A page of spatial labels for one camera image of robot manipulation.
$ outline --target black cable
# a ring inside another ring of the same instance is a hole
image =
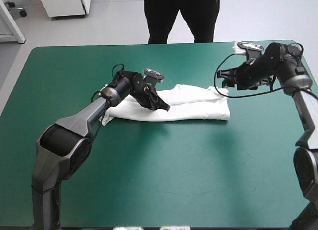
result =
[[[106,104],[105,104],[105,108],[104,108],[104,110],[103,110],[103,114],[101,115],[101,120],[100,120],[99,125],[98,125],[98,127],[97,127],[97,130],[96,130],[96,132],[95,132],[95,134],[94,134],[94,136],[93,136],[93,138],[92,138],[92,140],[91,140],[91,143],[89,144],[90,146],[91,146],[91,145],[93,144],[93,142],[95,141],[95,138],[96,138],[96,136],[97,136],[97,134],[98,134],[98,132],[99,132],[99,129],[101,128],[101,125],[102,125],[102,123],[103,123],[103,119],[104,119],[104,117],[105,117],[106,111],[107,111],[107,109],[109,108],[109,106],[110,106],[110,100],[109,100],[109,99],[106,99]]]
[[[277,78],[276,75],[274,75],[272,82],[270,82],[269,88],[270,88],[271,91],[274,90],[274,83],[276,81],[276,78]]]
[[[218,92],[219,95],[223,96],[223,97],[227,97],[227,98],[245,98],[245,97],[255,97],[255,96],[260,96],[260,95],[264,95],[264,94],[269,94],[269,93],[273,93],[273,92],[277,92],[279,90],[283,90],[283,89],[287,89],[287,88],[294,88],[295,91],[303,91],[309,95],[311,95],[312,97],[314,97],[317,101],[318,101],[318,97],[311,91],[309,91],[308,89],[305,89],[305,88],[299,88],[297,86],[284,86],[284,87],[280,87],[280,88],[277,88],[277,89],[274,89],[274,90],[270,90],[270,91],[267,91],[267,92],[261,92],[261,93],[256,93],[256,94],[250,94],[250,95],[243,95],[243,96],[228,96],[226,94],[223,94],[221,93],[218,88],[217,88],[217,85],[216,85],[216,76],[217,76],[217,73],[218,73],[218,70],[219,68],[222,66],[222,64],[224,64],[226,62],[226,60],[228,60],[229,57],[233,56],[235,54],[231,54],[229,56],[227,56],[221,63],[220,65],[217,67],[215,73],[214,73],[214,88],[215,90]]]
[[[115,77],[114,77],[114,70],[115,70],[115,68],[117,68],[118,66],[121,66],[121,70],[120,70],[120,71],[122,71],[122,70],[125,69],[124,64],[116,64],[116,65],[113,67],[113,69],[111,70],[111,76],[112,76],[113,78],[115,78]]]

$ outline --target white cabinet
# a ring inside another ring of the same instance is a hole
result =
[[[91,0],[41,0],[49,17],[85,15]]]

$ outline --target person's leg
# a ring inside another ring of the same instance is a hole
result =
[[[179,11],[178,0],[145,0],[148,44],[166,44]]]
[[[213,42],[220,0],[184,0],[181,14],[187,22],[195,43]]]

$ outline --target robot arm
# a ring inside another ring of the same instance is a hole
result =
[[[313,81],[301,62],[302,50],[292,45],[272,43],[262,55],[259,45],[240,42],[235,47],[238,54],[247,55],[241,66],[218,71],[217,77],[224,78],[223,87],[238,90],[256,90],[260,85],[272,84],[276,76],[285,94],[292,96],[304,134],[297,141],[299,148],[294,154],[294,166],[301,190],[310,203],[291,225],[292,230],[318,229],[318,99],[310,88]]]
[[[60,228],[61,181],[69,179],[87,159],[96,136],[92,127],[109,107],[117,106],[130,94],[145,108],[169,110],[155,89],[164,76],[149,69],[144,74],[118,71],[100,98],[75,115],[57,120],[39,137],[32,174],[33,229]]]

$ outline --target cable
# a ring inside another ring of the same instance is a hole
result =
[[[112,76],[113,78],[115,78],[115,77],[114,77],[114,70],[115,70],[115,68],[117,68],[118,66],[121,66],[121,67],[122,67],[120,71],[122,71],[122,70],[125,69],[125,66],[124,66],[123,64],[116,64],[116,65],[113,67],[113,69],[111,70],[111,76]]]
[[[219,95],[223,96],[223,97],[227,97],[227,98],[245,98],[245,97],[255,97],[255,96],[260,96],[260,95],[264,95],[264,94],[269,94],[269,93],[272,93],[272,92],[277,92],[279,90],[283,90],[283,89],[287,89],[287,88],[294,88],[295,91],[303,91],[307,94],[309,94],[310,96],[314,97],[317,101],[318,101],[318,97],[311,91],[309,91],[308,89],[305,89],[305,88],[299,88],[297,86],[284,86],[284,87],[280,87],[280,88],[277,88],[277,89],[274,89],[274,90],[270,90],[270,91],[267,91],[267,92],[261,92],[261,93],[256,93],[256,94],[250,94],[250,95],[243,95],[243,96],[228,96],[228,95],[225,95],[223,93],[221,93],[218,88],[217,88],[217,85],[216,85],[216,76],[217,76],[217,73],[219,71],[219,68],[222,66],[222,64],[224,64],[226,62],[226,60],[228,60],[231,56],[233,56],[235,54],[231,54],[229,56],[227,56],[221,63],[220,65],[217,67],[215,73],[214,73],[214,88],[215,90],[218,92]]]

